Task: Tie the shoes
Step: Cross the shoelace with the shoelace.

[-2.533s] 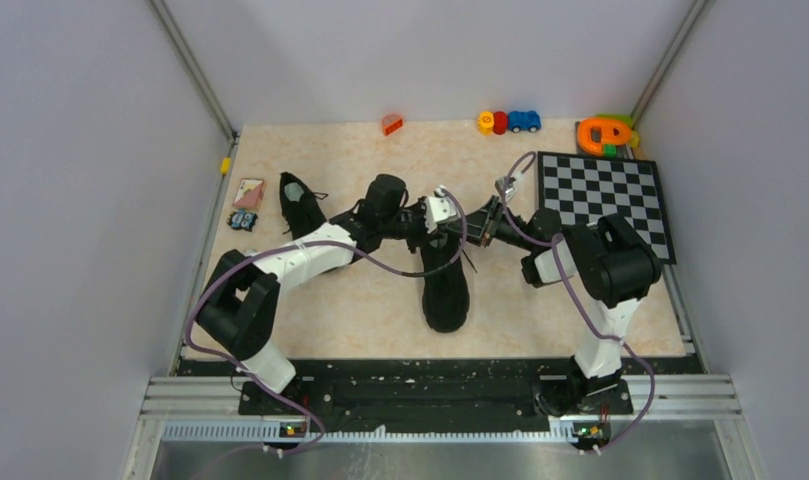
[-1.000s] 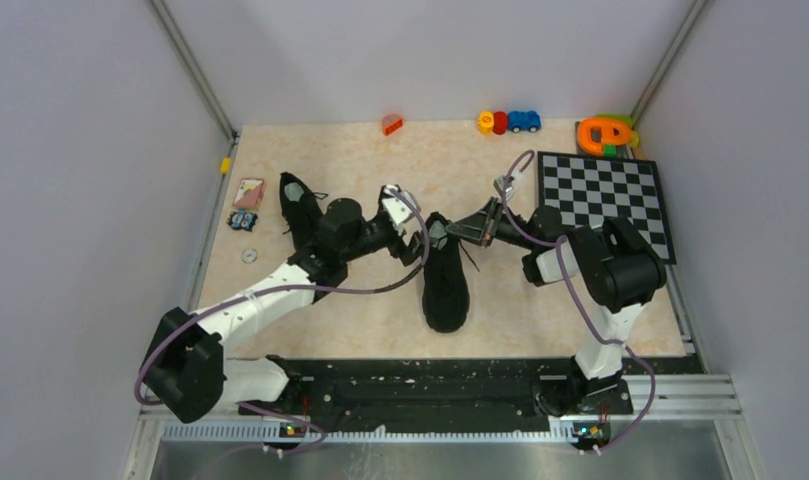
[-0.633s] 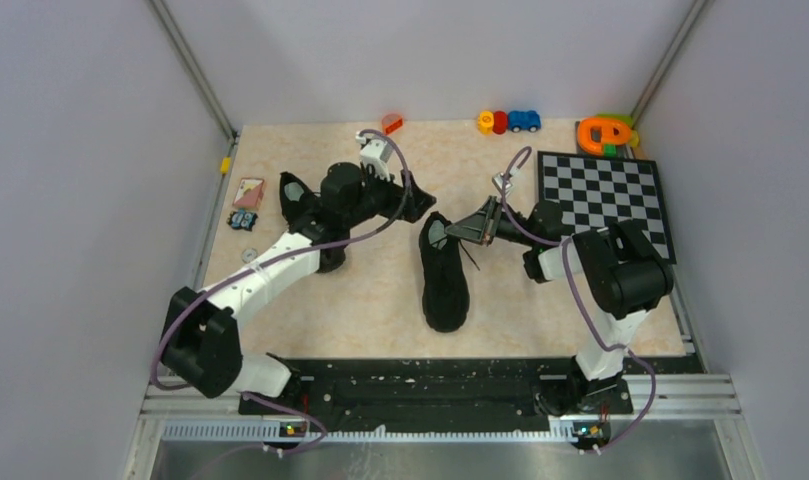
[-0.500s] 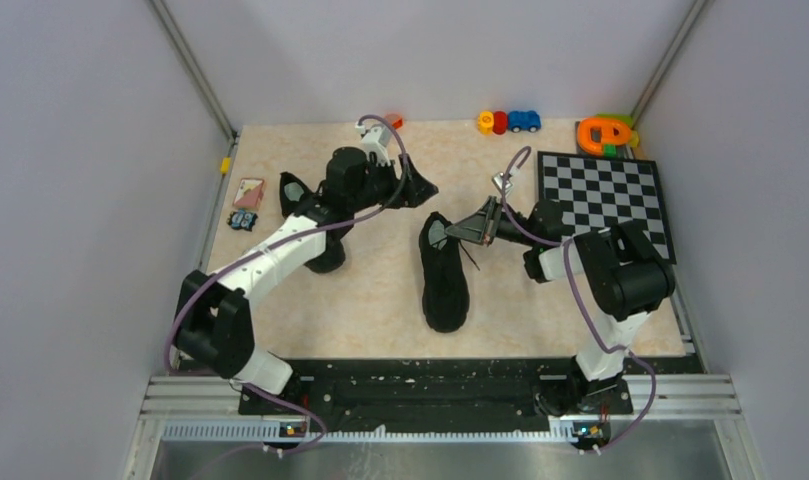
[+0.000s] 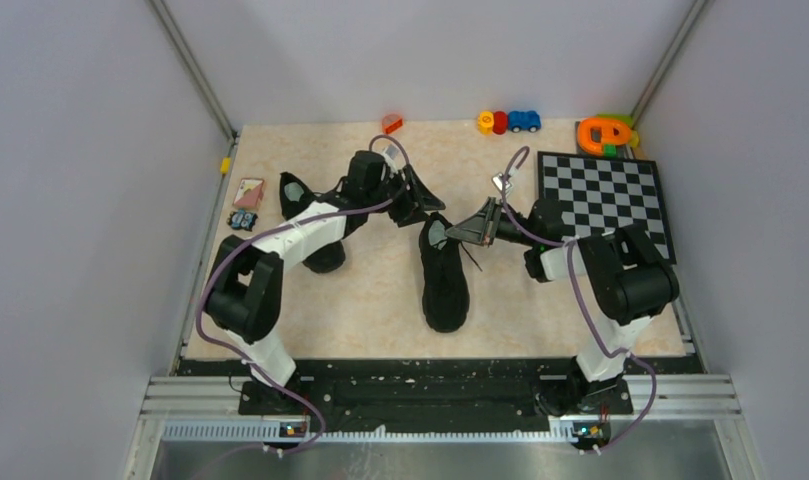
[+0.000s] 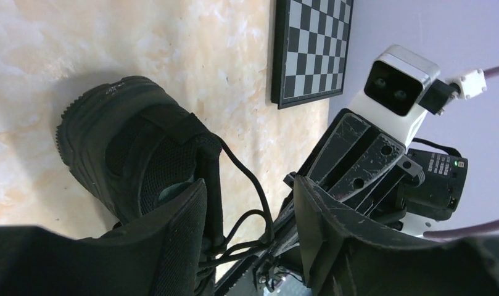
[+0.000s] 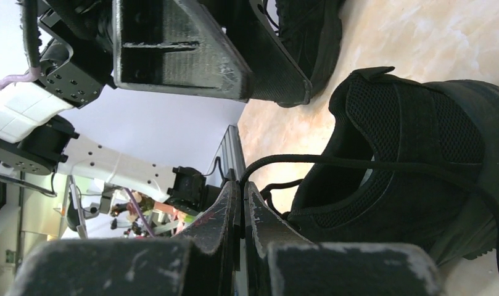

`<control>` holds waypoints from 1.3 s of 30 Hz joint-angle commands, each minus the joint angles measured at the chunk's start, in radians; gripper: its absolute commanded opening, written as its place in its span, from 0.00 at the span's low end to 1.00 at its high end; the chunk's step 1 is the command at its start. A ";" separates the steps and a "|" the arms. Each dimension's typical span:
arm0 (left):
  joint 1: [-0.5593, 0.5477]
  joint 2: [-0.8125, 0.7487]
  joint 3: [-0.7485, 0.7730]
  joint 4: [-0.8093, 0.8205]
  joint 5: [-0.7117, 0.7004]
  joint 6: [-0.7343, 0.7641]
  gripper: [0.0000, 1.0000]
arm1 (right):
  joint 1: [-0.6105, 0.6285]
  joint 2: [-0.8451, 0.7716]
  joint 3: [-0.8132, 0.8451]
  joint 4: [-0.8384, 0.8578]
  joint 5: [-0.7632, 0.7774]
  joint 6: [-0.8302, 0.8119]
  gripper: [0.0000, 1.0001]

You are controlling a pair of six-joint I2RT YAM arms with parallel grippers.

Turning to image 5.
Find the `black shoe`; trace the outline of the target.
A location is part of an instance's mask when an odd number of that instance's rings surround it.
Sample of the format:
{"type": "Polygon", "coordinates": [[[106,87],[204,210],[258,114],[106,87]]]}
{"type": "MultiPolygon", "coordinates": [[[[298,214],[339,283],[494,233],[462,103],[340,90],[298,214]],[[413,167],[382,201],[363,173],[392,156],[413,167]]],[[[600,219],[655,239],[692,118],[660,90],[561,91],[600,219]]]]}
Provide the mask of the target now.
{"type": "Polygon", "coordinates": [[[433,212],[418,238],[424,283],[422,311],[427,325],[439,333],[459,330],[469,312],[470,292],[461,252],[481,270],[466,247],[447,235],[451,226],[443,215],[433,212]]]}
{"type": "MultiPolygon", "coordinates": [[[[290,172],[282,172],[279,177],[278,197],[281,216],[285,221],[305,220],[313,213],[307,209],[318,195],[310,187],[290,172]]],[[[329,274],[344,265],[346,252],[341,241],[326,244],[304,260],[303,265],[316,274],[329,274]]]]}

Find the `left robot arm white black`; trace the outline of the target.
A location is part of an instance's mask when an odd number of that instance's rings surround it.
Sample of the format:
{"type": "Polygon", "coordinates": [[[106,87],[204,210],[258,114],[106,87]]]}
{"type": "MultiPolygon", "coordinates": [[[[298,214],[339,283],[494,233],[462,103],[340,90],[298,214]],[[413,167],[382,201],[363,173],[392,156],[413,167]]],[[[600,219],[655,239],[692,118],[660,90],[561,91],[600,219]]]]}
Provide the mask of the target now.
{"type": "Polygon", "coordinates": [[[374,213],[405,227],[446,207],[411,164],[398,168],[388,155],[369,150],[354,154],[336,187],[309,193],[300,204],[296,215],[269,231],[223,240],[199,303],[199,311],[228,334],[228,348],[265,384],[263,401],[282,414],[294,410],[301,397],[291,380],[295,361],[276,331],[286,273],[347,238],[374,213]]]}

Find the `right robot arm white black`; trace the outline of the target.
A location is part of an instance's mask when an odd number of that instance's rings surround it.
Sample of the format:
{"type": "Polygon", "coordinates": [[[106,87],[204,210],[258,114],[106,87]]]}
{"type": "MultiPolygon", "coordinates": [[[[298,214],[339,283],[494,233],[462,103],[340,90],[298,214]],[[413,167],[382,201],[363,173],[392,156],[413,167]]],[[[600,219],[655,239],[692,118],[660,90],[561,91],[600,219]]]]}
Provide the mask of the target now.
{"type": "Polygon", "coordinates": [[[551,394],[580,412],[592,412],[606,400],[640,334],[679,295],[669,261],[641,225],[572,237],[556,200],[538,199],[528,215],[520,215],[508,203],[489,198],[448,235],[473,245],[504,240],[527,246],[528,275],[540,283],[568,280],[580,302],[579,279],[586,277],[599,315],[594,317],[585,303],[579,308],[593,339],[571,359],[565,380],[551,394]]]}

